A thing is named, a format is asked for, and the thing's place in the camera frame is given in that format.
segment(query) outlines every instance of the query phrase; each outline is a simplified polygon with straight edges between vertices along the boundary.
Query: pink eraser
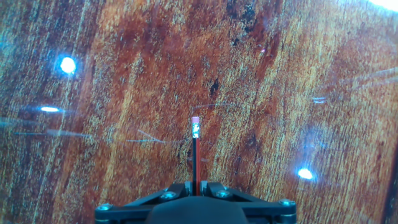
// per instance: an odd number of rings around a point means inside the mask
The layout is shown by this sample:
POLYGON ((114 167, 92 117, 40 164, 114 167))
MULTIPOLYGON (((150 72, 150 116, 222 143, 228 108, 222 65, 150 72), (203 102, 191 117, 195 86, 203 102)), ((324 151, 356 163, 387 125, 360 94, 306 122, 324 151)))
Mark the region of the pink eraser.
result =
POLYGON ((192 123, 200 123, 199 120, 199 117, 192 117, 192 123))

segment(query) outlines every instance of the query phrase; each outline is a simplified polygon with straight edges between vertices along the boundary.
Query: black plastic mount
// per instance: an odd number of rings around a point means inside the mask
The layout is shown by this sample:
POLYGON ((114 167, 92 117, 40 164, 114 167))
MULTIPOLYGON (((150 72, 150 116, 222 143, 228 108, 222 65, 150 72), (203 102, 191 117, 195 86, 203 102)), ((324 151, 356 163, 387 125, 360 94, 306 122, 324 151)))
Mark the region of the black plastic mount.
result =
MULTIPOLYGON (((192 196, 192 183, 172 184, 165 190, 140 198, 125 206, 103 206, 95 210, 96 224, 145 223, 150 211, 158 204, 192 196)), ((201 196, 226 200, 242 208, 248 223, 297 222, 296 204, 293 201, 266 202, 238 190, 226 188, 221 183, 201 182, 201 196)))

